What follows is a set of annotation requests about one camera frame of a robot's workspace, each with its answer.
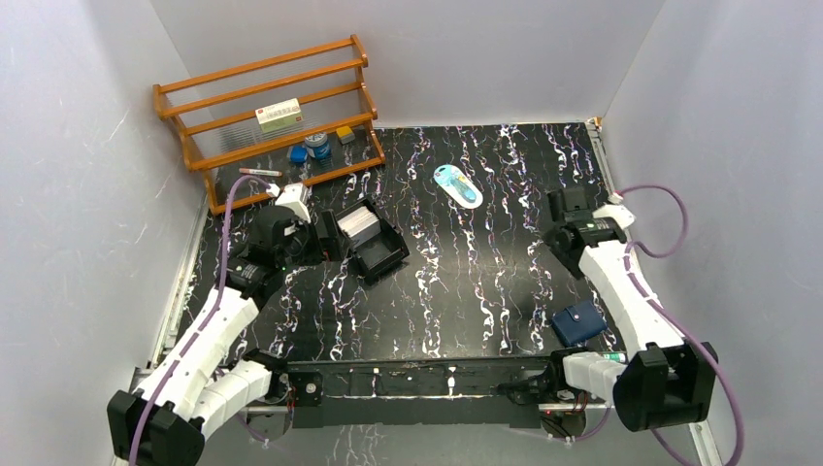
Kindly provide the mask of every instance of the wooden rack side frame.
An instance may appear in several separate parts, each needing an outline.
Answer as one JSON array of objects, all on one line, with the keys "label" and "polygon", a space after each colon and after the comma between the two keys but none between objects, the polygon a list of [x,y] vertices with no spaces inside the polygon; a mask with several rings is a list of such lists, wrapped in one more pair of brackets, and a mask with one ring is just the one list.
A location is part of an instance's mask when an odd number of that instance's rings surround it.
[{"label": "wooden rack side frame", "polygon": [[[216,96],[208,97],[195,102],[178,105],[177,107],[171,106],[171,103],[169,102],[167,96],[169,92],[186,89],[199,84],[219,81],[222,79],[241,75],[243,73],[248,73],[254,70],[259,70],[270,66],[276,66],[300,58],[325,53],[331,50],[339,50],[346,47],[351,47],[355,50],[354,59],[330,66],[324,66],[322,68],[317,68],[287,78],[257,84],[250,87],[245,87],[230,92],[226,92],[223,94],[218,94]],[[183,162],[185,163],[185,166],[189,171],[200,172],[201,176],[203,177],[203,183],[206,186],[206,190],[209,194],[209,208],[211,209],[212,214],[218,215],[225,212],[226,206],[224,204],[220,204],[217,200],[215,186],[216,182],[214,179],[214,175],[212,173],[213,169],[222,167],[230,163],[239,162],[241,160],[245,160],[271,150],[282,149],[288,146],[299,144],[306,138],[306,136],[312,135],[314,133],[334,131],[335,129],[341,126],[363,126],[366,129],[367,138],[369,138],[372,146],[375,148],[377,152],[377,156],[369,160],[365,160],[363,162],[355,163],[353,165],[338,170],[333,170],[331,172],[323,173],[321,175],[304,180],[303,184],[305,184],[306,186],[311,186],[317,183],[324,183],[339,177],[344,177],[354,172],[366,170],[368,168],[376,167],[378,165],[385,163],[385,153],[383,152],[382,146],[378,141],[377,134],[375,133],[375,127],[373,125],[373,120],[377,119],[378,117],[378,109],[375,106],[375,102],[374,100],[372,100],[372,96],[369,94],[369,90],[366,87],[366,82],[363,79],[363,68],[367,67],[368,65],[369,57],[366,54],[366,51],[363,49],[363,45],[360,43],[360,40],[357,38],[357,36],[352,34],[348,39],[344,39],[342,41],[332,42],[310,49],[274,56],[264,60],[248,63],[246,65],[236,66],[226,70],[209,73],[207,75],[203,75],[200,77],[180,81],[178,83],[170,83],[165,85],[155,84],[152,90],[154,110],[156,111],[157,116],[160,119],[170,122],[170,125],[172,126],[174,131],[178,134],[178,137],[181,141]],[[284,136],[280,136],[276,139],[273,139],[271,141],[264,141],[253,146],[241,148],[238,150],[231,150],[221,155],[207,158],[203,156],[202,152],[200,152],[200,149],[197,147],[197,144],[193,139],[193,136],[205,131],[210,131],[223,126],[227,126],[229,124],[255,118],[254,110],[242,112],[240,114],[233,116],[215,119],[213,121],[194,125],[191,127],[186,127],[181,119],[181,115],[187,112],[206,109],[212,105],[217,105],[242,97],[247,97],[258,92],[264,92],[278,87],[285,87],[294,83],[300,83],[312,80],[314,78],[319,78],[321,76],[326,76],[332,73],[340,73],[346,70],[354,70],[354,82],[298,97],[298,102],[300,102],[300,104],[303,105],[308,104],[310,102],[316,102],[318,100],[333,97],[335,95],[340,95],[346,92],[356,91],[358,93],[358,100],[360,102],[360,113],[339,119],[337,121],[333,121],[331,123],[323,124],[305,131],[287,134]],[[255,202],[264,201],[266,199],[269,199],[269,196],[266,193],[255,194],[243,199],[235,200],[232,204],[232,208],[234,209],[248,206]]]}]

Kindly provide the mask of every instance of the navy blue pouch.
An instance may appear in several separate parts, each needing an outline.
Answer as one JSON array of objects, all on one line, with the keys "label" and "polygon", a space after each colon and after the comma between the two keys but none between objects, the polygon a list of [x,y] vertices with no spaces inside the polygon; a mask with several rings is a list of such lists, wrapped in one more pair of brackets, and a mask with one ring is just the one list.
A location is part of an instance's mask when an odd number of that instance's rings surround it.
[{"label": "navy blue pouch", "polygon": [[606,322],[593,302],[583,301],[555,314],[551,318],[551,328],[563,345],[573,347],[603,333]]}]

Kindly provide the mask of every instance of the black container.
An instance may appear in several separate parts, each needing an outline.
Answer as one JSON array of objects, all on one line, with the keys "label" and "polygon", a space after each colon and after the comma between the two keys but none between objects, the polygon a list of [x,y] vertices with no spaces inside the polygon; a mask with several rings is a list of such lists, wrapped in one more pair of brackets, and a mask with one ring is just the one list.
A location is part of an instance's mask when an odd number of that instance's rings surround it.
[{"label": "black container", "polygon": [[364,277],[366,283],[371,284],[385,272],[399,265],[403,259],[409,257],[409,248],[400,231],[386,221],[375,209],[372,201],[367,198],[362,198],[337,213],[337,221],[361,207],[365,207],[378,218],[379,230],[370,230],[365,235],[361,232],[355,238],[348,237],[345,232],[344,234],[351,240],[349,254],[357,263],[360,275]]}]

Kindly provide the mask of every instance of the rack shelf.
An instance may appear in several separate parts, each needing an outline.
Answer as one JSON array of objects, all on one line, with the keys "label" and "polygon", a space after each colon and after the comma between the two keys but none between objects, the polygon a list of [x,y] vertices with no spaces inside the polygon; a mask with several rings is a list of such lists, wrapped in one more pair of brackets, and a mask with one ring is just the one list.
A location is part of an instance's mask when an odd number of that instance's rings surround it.
[{"label": "rack shelf", "polygon": [[[264,70],[278,65],[282,66],[289,62],[296,62],[308,57],[329,53],[333,50],[344,49],[353,50],[354,54],[352,59],[339,61],[331,65],[314,67],[309,71],[293,74],[284,78],[268,80],[264,83],[243,85],[240,86],[240,88],[234,88],[236,83],[231,81],[240,75],[249,74],[257,70]],[[373,125],[373,120],[378,117],[378,110],[363,79],[363,68],[368,65],[369,59],[363,49],[363,45],[357,36],[352,34],[348,39],[342,41],[274,56],[178,83],[155,84],[153,87],[154,109],[157,112],[157,116],[162,120],[169,121],[173,130],[178,134],[181,141],[183,162],[186,168],[192,172],[199,172],[203,177],[206,190],[209,193],[209,206],[212,213],[215,215],[222,214],[225,212],[226,206],[224,204],[225,201],[218,199],[217,196],[214,180],[215,169],[300,144],[307,136],[315,133],[332,133],[341,126],[349,126],[351,128],[363,127],[366,130],[365,137],[368,140],[368,144],[374,148],[375,156],[364,161],[319,173],[303,180],[303,184],[305,185],[327,182],[385,163],[385,154],[375,134]],[[334,85],[320,91],[307,93],[306,95],[298,97],[298,102],[301,106],[307,104],[319,105],[317,104],[318,102],[329,102],[334,100],[336,96],[356,92],[358,105],[352,105],[351,107],[355,107],[354,109],[346,109],[346,116],[338,116],[331,121],[315,119],[311,124],[302,124],[294,129],[287,129],[282,134],[278,133],[279,135],[274,139],[270,139],[259,133],[259,129],[255,126],[257,123],[254,111],[259,107],[276,102],[265,102],[264,105],[257,105],[259,102],[256,102],[253,104],[256,106],[251,108],[251,104],[243,100],[255,94],[273,91],[297,83],[305,83],[312,80],[319,81],[322,77],[349,70],[353,70],[354,72],[353,82]],[[198,86],[207,84],[212,87],[217,86],[221,90],[224,90],[223,88],[228,86],[231,90],[222,91],[206,98],[197,98],[192,102],[180,103],[178,105],[172,104],[170,97],[176,92],[192,88],[196,89]],[[248,108],[248,110],[230,116],[222,116],[219,118],[211,117],[210,109],[215,109],[220,104],[233,104],[234,107],[242,106]],[[186,125],[182,117],[197,111],[207,112],[206,121]],[[212,141],[223,141],[227,138],[226,135],[231,132],[232,128],[235,132],[239,132],[240,130],[237,128],[243,125],[246,126],[244,134],[250,134],[252,131],[256,131],[251,137],[246,136],[245,138],[241,138],[244,139],[244,141],[251,140],[252,144],[242,144],[241,147],[237,147],[237,144],[230,144],[228,145],[228,150],[221,150],[220,153],[216,155],[204,156],[203,148],[201,148],[201,145],[196,141],[197,138],[202,137],[201,135],[209,135],[211,133],[211,136],[213,136]],[[266,199],[268,199],[268,196],[265,193],[253,194],[242,199],[236,199],[232,207],[239,208]]]}]

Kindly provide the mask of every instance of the table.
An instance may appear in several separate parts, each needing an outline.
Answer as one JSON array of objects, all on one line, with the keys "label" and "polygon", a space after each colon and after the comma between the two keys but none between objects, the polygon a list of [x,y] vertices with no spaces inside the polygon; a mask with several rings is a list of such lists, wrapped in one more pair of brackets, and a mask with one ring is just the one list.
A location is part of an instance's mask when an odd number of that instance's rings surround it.
[{"label": "table", "polygon": [[[228,360],[252,348],[288,361],[545,354],[563,348],[548,320],[586,299],[609,325],[588,346],[623,350],[590,284],[574,280],[541,240],[551,223],[551,189],[583,185],[595,204],[608,196],[584,123],[382,129],[378,138],[386,165],[313,186],[309,207],[339,210],[369,196],[400,228],[410,257],[371,286],[347,262],[291,271]],[[371,152],[359,134],[349,146],[336,145],[333,163]],[[483,193],[480,207],[460,208],[435,184],[443,164],[473,180]],[[291,166],[278,152],[243,166],[282,170],[283,185],[323,169],[316,165]],[[238,178],[237,168],[218,174],[223,189]],[[260,207],[233,215],[233,243],[243,240]],[[208,218],[178,335],[214,285],[221,227],[222,216]]]}]

